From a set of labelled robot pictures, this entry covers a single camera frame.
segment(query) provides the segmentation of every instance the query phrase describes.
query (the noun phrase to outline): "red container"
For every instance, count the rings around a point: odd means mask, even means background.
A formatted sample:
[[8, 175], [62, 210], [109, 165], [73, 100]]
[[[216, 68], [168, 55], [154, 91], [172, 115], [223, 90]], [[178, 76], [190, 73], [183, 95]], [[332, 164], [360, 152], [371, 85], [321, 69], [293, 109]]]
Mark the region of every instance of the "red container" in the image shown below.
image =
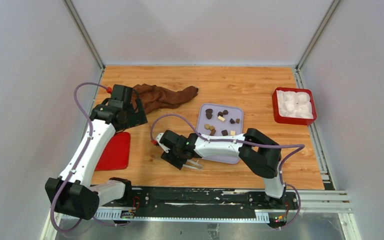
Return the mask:
[[116, 133], [103, 149], [95, 171], [126, 169], [129, 164], [130, 133]]
[[[291, 91], [291, 92], [296, 92], [296, 93], [300, 93], [300, 92], [308, 93], [308, 95], [310, 95], [310, 103], [311, 103], [311, 108], [312, 108], [312, 115], [314, 116], [314, 118], [313, 119], [307, 119], [307, 118], [296, 118], [296, 117], [281, 116], [279, 114], [278, 94], [276, 92], [277, 90], [281, 90], [281, 91], [284, 91], [284, 92]], [[279, 124], [307, 125], [307, 126], [309, 126], [317, 118], [316, 108], [314, 107], [313, 95], [312, 95], [311, 91], [308, 90], [308, 89], [290, 88], [290, 87], [278, 87], [278, 88], [276, 88], [276, 90], [274, 90], [274, 93], [271, 96], [271, 98], [273, 100], [273, 113], [274, 113], [274, 120], [276, 121], [276, 123], [279, 123]]]

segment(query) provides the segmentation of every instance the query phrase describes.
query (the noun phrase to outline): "brown towel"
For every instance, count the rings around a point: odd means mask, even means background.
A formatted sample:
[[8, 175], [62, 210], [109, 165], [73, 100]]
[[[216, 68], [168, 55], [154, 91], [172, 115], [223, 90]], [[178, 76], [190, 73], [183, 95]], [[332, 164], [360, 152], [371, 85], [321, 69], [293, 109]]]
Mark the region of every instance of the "brown towel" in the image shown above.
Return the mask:
[[[161, 86], [148, 84], [138, 84], [133, 88], [139, 93], [145, 114], [156, 109], [177, 109], [198, 95], [198, 88], [195, 86], [188, 86], [182, 91], [171, 91]], [[131, 102], [134, 108], [136, 108], [135, 99], [136, 94], [133, 92]]]

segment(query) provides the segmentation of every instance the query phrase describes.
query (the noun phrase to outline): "purple plate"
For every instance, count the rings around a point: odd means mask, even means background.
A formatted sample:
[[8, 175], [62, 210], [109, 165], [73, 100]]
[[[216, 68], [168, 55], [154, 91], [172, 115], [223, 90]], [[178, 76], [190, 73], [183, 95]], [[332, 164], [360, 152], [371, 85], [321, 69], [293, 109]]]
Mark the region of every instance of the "purple plate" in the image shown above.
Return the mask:
[[[212, 118], [207, 119], [206, 110], [212, 109]], [[223, 112], [227, 110], [229, 113], [224, 115], [223, 118], [226, 120], [224, 122], [217, 119], [217, 113]], [[236, 121], [236, 119], [240, 119], [239, 123], [230, 123], [230, 119]], [[235, 131], [236, 135], [242, 133], [242, 128], [244, 125], [244, 111], [241, 108], [236, 106], [226, 106], [226, 105], [218, 105], [213, 103], [204, 103], [199, 109], [198, 123], [196, 124], [196, 130], [200, 134], [210, 135], [211, 131], [205, 129], [204, 125], [209, 124], [215, 127], [214, 136], [222, 136], [222, 131], [227, 130], [230, 135], [231, 131]], [[225, 163], [225, 164], [237, 164], [239, 162], [238, 157], [232, 156], [207, 156], [202, 159]]]

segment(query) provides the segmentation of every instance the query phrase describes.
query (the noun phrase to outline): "red cutting board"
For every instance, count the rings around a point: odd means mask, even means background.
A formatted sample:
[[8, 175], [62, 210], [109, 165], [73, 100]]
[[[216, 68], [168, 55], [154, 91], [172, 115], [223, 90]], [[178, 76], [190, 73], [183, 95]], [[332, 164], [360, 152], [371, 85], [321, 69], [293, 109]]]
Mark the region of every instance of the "red cutting board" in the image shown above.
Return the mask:
[[129, 164], [130, 133], [116, 133], [108, 142], [95, 171], [126, 169]]

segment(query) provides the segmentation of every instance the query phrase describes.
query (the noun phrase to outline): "metal floor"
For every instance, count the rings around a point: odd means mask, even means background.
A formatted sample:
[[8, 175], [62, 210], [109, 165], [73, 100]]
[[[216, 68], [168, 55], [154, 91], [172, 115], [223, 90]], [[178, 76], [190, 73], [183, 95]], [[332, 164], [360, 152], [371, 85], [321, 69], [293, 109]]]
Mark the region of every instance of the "metal floor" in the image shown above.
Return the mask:
[[[65, 229], [75, 223], [64, 220]], [[345, 240], [341, 222], [336, 213], [304, 213], [291, 225], [275, 231], [260, 223], [204, 223], [136, 221], [124, 227], [102, 226], [92, 220], [83, 221], [69, 235], [57, 234], [64, 239], [112, 239], [112, 240]]]

